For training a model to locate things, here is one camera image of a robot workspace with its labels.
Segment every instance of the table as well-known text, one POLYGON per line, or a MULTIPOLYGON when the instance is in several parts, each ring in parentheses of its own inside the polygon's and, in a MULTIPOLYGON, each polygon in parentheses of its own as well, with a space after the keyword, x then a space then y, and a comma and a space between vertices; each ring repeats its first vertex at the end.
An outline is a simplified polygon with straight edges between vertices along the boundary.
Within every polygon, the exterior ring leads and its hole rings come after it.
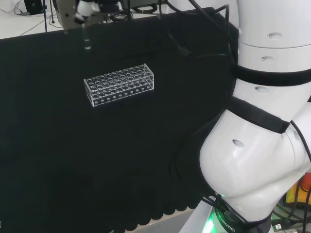
MULTIPOLYGON (((182 46, 226 53, 225 38, 201 17, 165 20, 182 46)), ((230 62, 180 56, 157 17, 94 25, 92 41, 99 35, 89 53, 80 30, 0 41, 3 232, 133 229, 199 202, 163 177, 180 144, 222 109, 230 62), (143 63, 154 92, 91 107, 84 78, 143 63)), ((184 145, 189 167, 211 127, 184 145)))

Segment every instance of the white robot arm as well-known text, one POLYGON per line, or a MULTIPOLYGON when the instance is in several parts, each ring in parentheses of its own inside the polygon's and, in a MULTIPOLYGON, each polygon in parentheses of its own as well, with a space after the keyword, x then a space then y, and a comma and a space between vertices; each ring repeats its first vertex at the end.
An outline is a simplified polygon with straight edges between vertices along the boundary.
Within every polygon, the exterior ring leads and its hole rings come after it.
POLYGON ((80 0, 74 15, 74 21, 78 24, 84 24, 90 16, 121 11, 122 4, 119 0, 80 0))
MULTIPOLYGON (((237 2, 240 72, 233 97, 294 120, 311 148, 311 2, 237 2)), ((271 214, 311 163, 292 125, 276 133, 226 110, 201 148, 200 166, 207 183, 255 222, 271 214)))

